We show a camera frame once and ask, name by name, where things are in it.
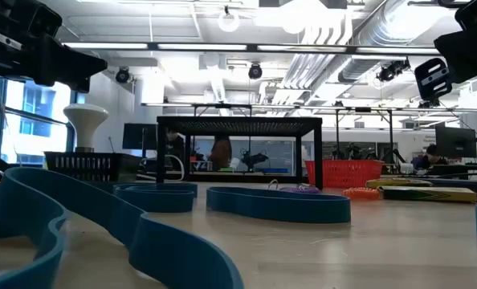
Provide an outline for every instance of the white lamp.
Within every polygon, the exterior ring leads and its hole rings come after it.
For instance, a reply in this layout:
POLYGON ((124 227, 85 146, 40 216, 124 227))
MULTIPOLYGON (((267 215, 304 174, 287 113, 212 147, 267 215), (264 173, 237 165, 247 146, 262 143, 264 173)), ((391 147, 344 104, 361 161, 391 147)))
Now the white lamp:
POLYGON ((108 112, 91 104, 70 104, 63 114, 76 131, 76 152, 93 153, 92 136, 96 129, 108 118, 108 112))

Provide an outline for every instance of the overhead camera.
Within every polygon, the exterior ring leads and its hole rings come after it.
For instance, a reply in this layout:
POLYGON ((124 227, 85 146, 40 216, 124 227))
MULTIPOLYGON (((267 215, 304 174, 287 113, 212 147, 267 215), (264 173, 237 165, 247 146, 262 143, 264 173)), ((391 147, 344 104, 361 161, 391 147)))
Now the overhead camera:
POLYGON ((129 67, 119 67, 119 71, 116 73, 116 81, 121 84, 133 81, 133 76, 129 73, 129 67))
POLYGON ((417 108, 437 108, 440 106, 440 101, 438 99, 434 100, 421 100, 418 103, 417 108))
POLYGON ((262 68, 260 67, 259 63, 251 64, 251 68, 249 68, 249 78, 250 79, 259 79, 262 77, 262 68))
POLYGON ((339 107, 339 108, 343 108, 344 107, 344 103, 342 102, 342 100, 337 100, 335 101, 335 103, 332 105, 334 107, 339 107))
POLYGON ((408 69, 410 69, 410 61, 408 59, 393 61, 389 65, 382 67, 380 73, 376 74, 376 78, 381 82, 387 82, 408 69))
POLYGON ((107 63, 59 43, 60 26, 60 15, 36 0, 0 0, 0 77, 88 92, 90 77, 107 63))

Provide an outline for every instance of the ceiling light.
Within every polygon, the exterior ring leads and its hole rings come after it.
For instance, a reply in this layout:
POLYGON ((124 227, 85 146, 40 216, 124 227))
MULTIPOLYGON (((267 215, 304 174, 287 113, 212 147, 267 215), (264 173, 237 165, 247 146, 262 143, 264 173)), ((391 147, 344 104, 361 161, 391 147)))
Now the ceiling light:
POLYGON ((161 108, 189 108, 192 104, 145 104, 142 103, 142 106, 149 106, 149 107, 161 107, 161 108))
POLYGON ((233 32, 236 31, 237 28, 239 28, 240 25, 240 17, 235 11, 228 11, 227 6, 225 6, 225 9, 227 12, 222 12, 219 15, 219 18, 217 19, 217 24, 219 25, 219 28, 221 28, 222 31, 225 32, 233 32), (233 17, 233 20, 230 23, 224 23, 224 18, 228 15, 231 15, 233 17))
POLYGON ((319 45, 258 45, 259 51, 290 51, 307 53, 340 54, 345 52, 346 47, 319 46, 319 45))
POLYGON ((359 60, 406 60, 406 56, 390 56, 390 55, 353 55, 353 59, 359 60))
POLYGON ((271 109, 294 109, 296 108, 295 105, 263 105, 263 104, 253 104, 251 105, 252 108, 271 108, 271 109))
POLYGON ((171 0, 78 0, 81 3, 114 3, 114 4, 139 4, 139 5, 150 5, 150 4, 166 4, 166 5, 180 5, 186 6, 189 4, 194 4, 195 6, 222 6, 224 4, 228 6, 242 6, 241 2, 229 2, 226 0, 211 0, 211 1, 171 1, 171 0))
POLYGON ((63 43, 72 49, 147 50, 146 43, 63 43))
POLYGON ((163 43, 158 44, 158 49, 163 51, 245 51, 247 45, 163 43))
POLYGON ((434 47, 358 47, 355 52, 367 55, 441 56, 434 47))

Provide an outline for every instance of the orange plastic basket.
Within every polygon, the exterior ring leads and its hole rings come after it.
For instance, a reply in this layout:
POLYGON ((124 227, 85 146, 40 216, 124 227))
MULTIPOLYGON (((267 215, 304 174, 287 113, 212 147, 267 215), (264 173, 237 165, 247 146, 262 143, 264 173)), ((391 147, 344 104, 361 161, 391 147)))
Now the orange plastic basket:
MULTIPOLYGON (((310 185, 316 183, 315 161, 305 161, 310 185)), ((323 185, 329 188, 364 187, 365 182, 381 177, 382 161, 322 160, 323 185)))

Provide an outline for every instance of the black monitor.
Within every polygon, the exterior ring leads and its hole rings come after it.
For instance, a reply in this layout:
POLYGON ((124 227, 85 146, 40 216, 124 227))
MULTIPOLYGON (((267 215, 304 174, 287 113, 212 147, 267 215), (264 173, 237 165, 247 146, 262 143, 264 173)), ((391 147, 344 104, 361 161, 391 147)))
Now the black monitor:
POLYGON ((477 157, 474 129, 435 127, 434 132, 440 157, 477 157))
POLYGON ((124 124, 123 149, 157 149, 157 125, 124 124))

